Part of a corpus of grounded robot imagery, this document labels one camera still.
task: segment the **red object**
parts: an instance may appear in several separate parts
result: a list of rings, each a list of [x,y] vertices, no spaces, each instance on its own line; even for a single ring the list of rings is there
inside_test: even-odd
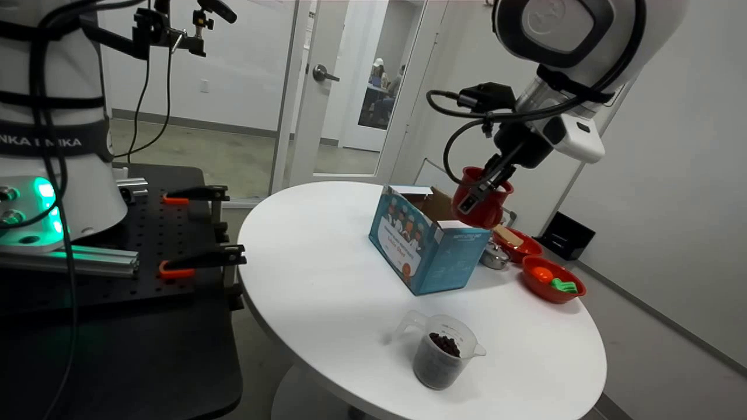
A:
[[[534,265],[533,278],[538,278],[541,284],[551,284],[555,280],[553,270],[546,265]]]
[[[184,280],[196,278],[196,270],[195,270],[195,268],[168,270],[168,268],[165,268],[165,261],[163,261],[163,264],[158,265],[158,278],[165,280],[165,283],[184,283]]]
[[[163,207],[190,207],[190,199],[162,195],[162,205],[163,205]]]
[[[503,252],[509,254],[509,258],[520,265],[520,261],[525,257],[541,257],[541,245],[538,240],[533,240],[531,236],[520,234],[520,230],[513,230],[509,228],[513,236],[520,237],[520,245],[513,250],[511,245],[505,242],[503,236],[493,234],[493,240],[499,245]]]
[[[464,168],[462,185],[452,195],[452,209],[470,226],[493,228],[505,217],[505,200],[513,193],[513,186],[505,182],[503,191],[490,191],[490,195],[484,202],[478,202],[470,215],[464,215],[461,212],[461,202],[466,199],[470,185],[478,182],[482,175],[482,168]]]
[[[576,284],[576,294],[560,294],[553,289],[551,283],[541,283],[539,278],[534,278],[534,270],[538,268],[548,268],[553,272],[553,278],[560,278],[565,283],[575,283]],[[573,275],[569,270],[565,270],[563,265],[558,264],[551,264],[551,261],[545,261],[539,257],[528,257],[523,258],[523,275],[520,275],[523,284],[538,294],[539,299],[545,301],[551,301],[551,303],[565,303],[565,301],[573,301],[576,296],[584,296],[587,294],[587,284]]]

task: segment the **wire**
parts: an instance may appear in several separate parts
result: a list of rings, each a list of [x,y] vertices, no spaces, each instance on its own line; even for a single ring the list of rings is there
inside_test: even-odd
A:
[[[444,146],[444,171],[445,171],[445,175],[456,182],[456,185],[462,185],[462,179],[452,173],[452,168],[450,168],[450,150],[452,150],[452,144],[457,142],[457,138],[462,138],[466,130],[472,130],[472,128],[477,128],[477,125],[484,125],[484,122],[470,122],[470,124],[464,124],[462,128],[457,128],[450,138],[448,138],[448,142],[445,142],[445,146]]]
[[[132,0],[132,3],[95,5],[95,0],[82,0],[82,3],[75,3],[75,5],[68,5],[68,6],[50,12],[39,21],[37,31],[54,33],[56,28],[61,28],[64,24],[68,24],[70,18],[75,18],[79,14],[98,12],[98,9],[121,9],[121,6],[137,5],[137,3]],[[50,46],[46,38],[37,38],[31,45],[29,90],[31,90],[32,98],[37,98],[37,105],[32,105],[32,124],[42,130],[42,135],[50,135],[51,142],[56,144],[56,128],[54,128],[50,96],[46,96],[46,46]],[[59,380],[59,387],[56,387],[50,406],[44,408],[44,420],[46,420],[46,417],[56,417],[59,416],[59,408],[64,406],[64,401],[68,397],[68,387],[73,383],[75,360],[78,360],[78,335],[79,335],[79,303],[78,303],[78,275],[75,275],[73,237],[70,237],[70,228],[68,228],[68,212],[65,212],[65,205],[64,205],[64,199],[65,199],[65,191],[68,191],[68,160],[65,160],[65,157],[61,152],[56,152],[56,158],[59,158],[59,166],[61,166],[61,179],[59,179],[56,171],[51,166],[50,152],[44,150],[44,144],[39,150],[42,150],[42,160],[44,160],[44,171],[46,171],[50,185],[54,188],[54,205],[50,205],[50,209],[39,212],[37,217],[29,219],[24,226],[44,219],[54,209],[61,212],[65,268],[68,268],[68,283],[70,283],[70,345],[68,345],[68,360],[65,360],[65,371],[64,371],[64,375]]]
[[[128,166],[134,164],[134,150],[137,144],[140,109],[142,109],[142,100],[146,100],[148,87],[150,87],[150,53],[148,53],[148,60],[146,60],[146,81],[142,81],[142,90],[140,90],[135,117],[134,117],[134,138],[132,138],[132,146],[127,150],[127,164]]]
[[[114,158],[125,158],[127,157],[128,164],[132,164],[134,153],[140,153],[140,152],[146,152],[150,146],[154,146],[165,135],[165,130],[171,125],[171,108],[172,108],[172,87],[171,87],[172,83],[172,53],[176,53],[176,48],[179,45],[182,45],[182,38],[176,42],[176,46],[168,48],[168,58],[165,58],[165,117],[163,117],[162,130],[150,142],[146,142],[146,144],[140,144],[135,150],[132,144],[132,150],[127,153],[114,153]]]
[[[595,90],[605,90],[610,83],[614,83],[623,72],[626,68],[633,62],[643,39],[644,39],[644,33],[646,33],[646,21],[650,21],[650,9],[646,9],[646,0],[636,0],[636,24],[633,24],[633,31],[631,31],[631,39],[623,48],[623,53],[616,58],[616,62],[600,77],[597,83],[593,83]],[[576,105],[584,105],[581,98],[569,98],[555,108],[546,108],[546,109],[534,109],[534,112],[499,112],[499,114],[473,114],[473,112],[456,112],[456,109],[448,109],[448,108],[442,108],[434,98],[450,98],[450,100],[461,100],[457,93],[452,90],[427,90],[427,102],[442,112],[442,114],[448,114],[448,117],[457,117],[457,118],[473,118],[470,124],[464,124],[462,128],[457,128],[445,146],[444,146],[444,171],[445,175],[452,179],[452,182],[462,182],[456,177],[452,168],[450,168],[450,150],[456,144],[456,140],[461,135],[464,135],[470,128],[473,125],[485,125],[485,124],[523,124],[523,122],[538,122],[538,118],[551,118],[551,117],[558,117],[563,112],[569,112],[573,108]]]

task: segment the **black desk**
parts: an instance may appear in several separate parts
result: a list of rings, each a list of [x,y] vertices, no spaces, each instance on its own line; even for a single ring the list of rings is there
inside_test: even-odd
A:
[[[134,175],[150,179],[150,205],[134,207],[128,221],[91,245],[150,242],[158,236],[163,215],[158,195],[168,188],[184,188],[204,182],[192,168],[135,166]],[[182,242],[165,240],[162,248],[142,250],[142,268],[132,286],[150,286],[154,265],[163,254],[190,254],[195,248],[214,242],[207,205],[192,205]],[[39,284],[65,286],[65,278],[31,275],[29,291]],[[108,280],[82,280],[101,286]],[[0,417],[37,420],[65,366],[70,343],[70,313],[61,307],[5,314],[0,321]],[[95,301],[82,307],[79,352],[75,383],[64,411],[68,420],[184,420],[228,413],[240,401],[240,369],[234,343],[228,307],[219,270],[204,270],[190,289],[163,291],[163,296]]]

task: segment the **cardboard box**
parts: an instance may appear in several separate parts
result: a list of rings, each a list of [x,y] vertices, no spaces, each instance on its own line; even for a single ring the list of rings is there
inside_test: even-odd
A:
[[[437,188],[386,186],[370,240],[413,294],[434,294],[466,284],[490,230],[457,221]]]

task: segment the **table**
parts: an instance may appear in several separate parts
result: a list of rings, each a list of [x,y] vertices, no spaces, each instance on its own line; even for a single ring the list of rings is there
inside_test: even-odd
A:
[[[121,228],[112,228],[93,242],[127,245],[146,237],[150,245],[140,252],[140,278],[79,278],[79,296],[86,307],[82,307],[75,383],[64,417],[184,420],[221,416],[240,401],[240,369],[219,270],[204,270],[195,289],[184,294],[168,291],[163,284],[163,296],[140,301],[134,296],[105,303],[95,301],[103,296],[91,296],[91,286],[101,286],[101,283],[127,283],[121,286],[142,296],[156,261],[171,254],[168,250],[190,254],[196,245],[214,242],[212,226],[200,223],[200,219],[210,219],[207,205],[192,205],[190,215],[179,215],[179,219],[195,219],[190,228],[176,228],[172,217],[162,219],[158,215],[158,195],[168,188],[204,185],[200,171],[135,166],[134,175],[150,179],[150,205],[134,207]],[[198,236],[200,240],[150,240],[158,236],[158,228],[171,228],[176,236],[184,230],[184,237]],[[24,275],[32,291],[39,289],[37,283],[46,283],[50,289],[65,284],[65,278],[59,275],[17,275]],[[42,417],[65,366],[68,321],[65,305],[0,318],[0,417]]]
[[[589,413],[602,394],[607,357],[584,303],[534,299],[517,268],[477,268],[462,291],[413,296],[367,237],[379,195],[380,186],[352,182],[293,186],[258,205],[240,228],[247,301],[300,357],[307,380],[377,417]],[[450,389],[426,389],[412,374],[413,340],[389,340],[412,311],[462,319],[489,357],[473,360]],[[276,408],[300,401],[307,411],[300,389],[312,387],[300,377],[288,374]]]

